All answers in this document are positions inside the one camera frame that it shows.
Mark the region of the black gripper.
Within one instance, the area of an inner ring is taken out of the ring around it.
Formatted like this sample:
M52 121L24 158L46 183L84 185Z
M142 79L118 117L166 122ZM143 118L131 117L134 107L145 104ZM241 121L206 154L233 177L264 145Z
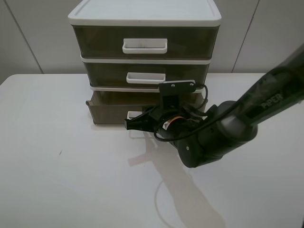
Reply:
M150 108L144 113L127 113L126 130L153 133L163 139L176 139L197 129L202 123L202 113L190 107Z

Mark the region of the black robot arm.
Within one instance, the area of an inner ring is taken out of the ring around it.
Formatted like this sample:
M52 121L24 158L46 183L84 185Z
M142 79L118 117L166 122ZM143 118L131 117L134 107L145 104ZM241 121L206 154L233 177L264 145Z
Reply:
M156 140L169 142L189 168L218 161L253 140L259 123L303 100L304 49L299 47L238 100L213 105L207 112L181 100L198 87L201 84L192 80L159 84L159 103L136 117L128 116L125 128L151 132Z

